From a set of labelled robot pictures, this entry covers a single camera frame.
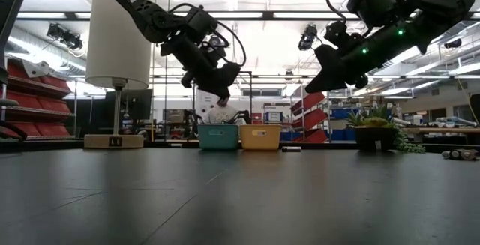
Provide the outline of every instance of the yellow plastic bin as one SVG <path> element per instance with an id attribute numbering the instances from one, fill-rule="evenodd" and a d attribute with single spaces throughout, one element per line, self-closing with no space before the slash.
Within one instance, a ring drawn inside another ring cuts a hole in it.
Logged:
<path id="1" fill-rule="evenodd" d="M 241 146 L 244 150 L 277 150 L 281 128 L 281 125 L 241 125 Z"/>

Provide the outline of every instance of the shelving unit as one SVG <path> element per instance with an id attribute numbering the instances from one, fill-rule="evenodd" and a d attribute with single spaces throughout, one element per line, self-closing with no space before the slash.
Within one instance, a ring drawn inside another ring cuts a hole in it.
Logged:
<path id="1" fill-rule="evenodd" d="M 327 140 L 327 135 L 323 129 L 315 128 L 323 123 L 328 116 L 320 108 L 314 108 L 324 101 L 323 93 L 318 92 L 309 94 L 304 97 L 303 89 L 301 89 L 301 100 L 292 105 L 290 111 L 292 112 L 292 132 L 302 132 L 303 136 L 295 138 L 293 141 L 306 143 L 323 143 Z"/>
<path id="2" fill-rule="evenodd" d="M 62 100 L 71 93 L 67 82 L 54 76 L 29 78 L 18 60 L 8 59 L 6 64 L 8 85 L 1 87 L 2 96 L 19 106 L 4 107 L 2 118 L 24 130 L 27 140 L 73 139 L 64 125 L 76 116 Z"/>

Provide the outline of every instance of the potted plant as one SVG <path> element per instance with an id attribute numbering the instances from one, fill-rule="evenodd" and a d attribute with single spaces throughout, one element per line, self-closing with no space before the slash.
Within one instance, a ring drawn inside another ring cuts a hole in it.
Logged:
<path id="1" fill-rule="evenodd" d="M 355 141 L 361 151 L 388 151 L 423 153 L 425 148 L 408 142 L 407 135 L 393 121 L 387 106 L 378 106 L 370 111 L 351 112 L 346 118 L 347 126 L 355 131 Z"/>

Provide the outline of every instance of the teal plastic bin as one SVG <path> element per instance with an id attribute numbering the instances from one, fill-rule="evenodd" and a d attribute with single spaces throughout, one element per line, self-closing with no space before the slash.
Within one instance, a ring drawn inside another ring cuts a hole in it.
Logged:
<path id="1" fill-rule="evenodd" d="M 204 150 L 235 150 L 239 146 L 239 127 L 231 124 L 198 126 L 200 148 Z"/>

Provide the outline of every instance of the white shirt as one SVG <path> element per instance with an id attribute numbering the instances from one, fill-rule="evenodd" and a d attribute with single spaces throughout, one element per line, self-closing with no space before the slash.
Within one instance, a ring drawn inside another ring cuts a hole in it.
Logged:
<path id="1" fill-rule="evenodd" d="M 239 112 L 235 107 L 231 106 L 216 106 L 208 112 L 208 123 L 220 124 L 222 121 L 229 121 Z"/>

